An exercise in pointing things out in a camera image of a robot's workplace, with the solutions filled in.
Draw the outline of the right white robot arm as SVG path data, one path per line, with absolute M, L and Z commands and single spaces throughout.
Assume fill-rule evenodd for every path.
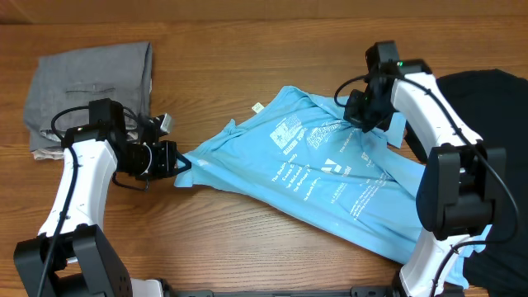
M 457 115 L 422 59 L 402 60 L 393 41 L 374 43 L 366 52 L 363 92 L 352 90 L 344 118 L 368 132 L 396 111 L 403 113 L 424 149 L 427 163 L 417 190 L 422 231 L 411 259 L 390 286 L 361 286 L 353 296 L 461 296 L 444 283 L 468 246 L 495 223 L 502 202 L 512 194 L 503 181 L 504 148 L 488 148 Z

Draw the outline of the light blue t-shirt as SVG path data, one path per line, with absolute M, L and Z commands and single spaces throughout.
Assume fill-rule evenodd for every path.
M 424 171 L 390 149 L 405 124 L 396 113 L 388 130 L 363 132 L 338 101 L 285 86 L 251 119 L 187 153 L 191 168 L 175 184 L 251 196 L 404 264 L 422 230 L 415 196 Z

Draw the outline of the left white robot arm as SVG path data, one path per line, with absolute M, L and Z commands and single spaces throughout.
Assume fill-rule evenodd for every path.
M 166 135 L 172 117 L 136 115 L 109 98 L 90 101 L 88 123 L 57 132 L 64 169 L 36 238 L 19 242 L 14 263 L 26 293 L 38 296 L 163 296 L 164 280 L 130 276 L 103 232 L 110 184 L 124 172 L 150 183 L 191 169 Z

